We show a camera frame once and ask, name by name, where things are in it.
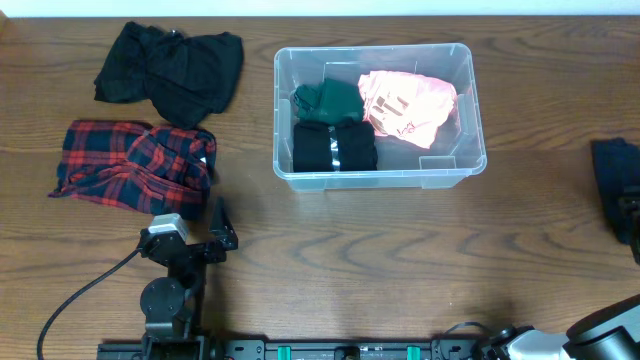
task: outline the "plastic bin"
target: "plastic bin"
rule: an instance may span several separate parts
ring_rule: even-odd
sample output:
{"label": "plastic bin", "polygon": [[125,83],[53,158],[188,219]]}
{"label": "plastic bin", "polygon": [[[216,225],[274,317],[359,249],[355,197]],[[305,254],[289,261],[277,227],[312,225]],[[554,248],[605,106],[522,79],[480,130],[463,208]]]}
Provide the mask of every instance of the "plastic bin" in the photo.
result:
{"label": "plastic bin", "polygon": [[[334,78],[353,84],[372,70],[404,71],[453,84],[457,109],[430,149],[376,137],[377,171],[293,172],[292,95],[302,84]],[[487,166],[471,51],[464,44],[284,48],[274,58],[273,170],[295,191],[345,188],[450,188]]]}

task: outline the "plaid shirt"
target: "plaid shirt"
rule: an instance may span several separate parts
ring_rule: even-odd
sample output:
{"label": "plaid shirt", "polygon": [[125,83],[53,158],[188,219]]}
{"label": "plaid shirt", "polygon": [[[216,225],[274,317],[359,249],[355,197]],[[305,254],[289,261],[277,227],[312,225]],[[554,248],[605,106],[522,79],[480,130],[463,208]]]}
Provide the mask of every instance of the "plaid shirt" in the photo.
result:
{"label": "plaid shirt", "polygon": [[202,130],[74,121],[49,196],[196,219],[209,197],[215,151],[215,138]]}

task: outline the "pink cloth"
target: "pink cloth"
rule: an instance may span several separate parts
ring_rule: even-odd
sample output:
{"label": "pink cloth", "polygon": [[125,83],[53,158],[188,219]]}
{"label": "pink cloth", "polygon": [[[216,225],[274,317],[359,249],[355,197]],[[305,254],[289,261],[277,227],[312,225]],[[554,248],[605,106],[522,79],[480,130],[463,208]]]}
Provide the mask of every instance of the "pink cloth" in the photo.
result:
{"label": "pink cloth", "polygon": [[453,110],[456,89],[446,81],[396,71],[372,71],[358,81],[364,121],[376,136],[393,135],[428,149]]}

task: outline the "wood grain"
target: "wood grain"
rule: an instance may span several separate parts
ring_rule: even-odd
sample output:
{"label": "wood grain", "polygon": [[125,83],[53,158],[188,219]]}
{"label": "wood grain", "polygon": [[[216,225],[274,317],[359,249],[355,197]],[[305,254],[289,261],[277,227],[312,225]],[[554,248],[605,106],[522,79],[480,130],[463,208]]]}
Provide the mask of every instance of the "wood grain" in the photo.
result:
{"label": "wood grain", "polygon": [[[0,40],[0,359],[33,359],[42,325],[137,243],[150,216],[49,199],[72,120],[164,122],[150,102],[93,101],[128,19],[12,19]],[[588,143],[640,143],[640,18],[135,19],[244,39],[237,95],[202,125],[240,249],[210,269],[204,323],[283,338],[428,337],[465,320],[560,332],[638,292],[602,218]],[[474,55],[489,165],[454,189],[295,194],[271,170],[273,56],[285,46],[463,42]],[[192,241],[204,224],[193,224]],[[137,339],[129,265],[57,320],[47,359]]]}

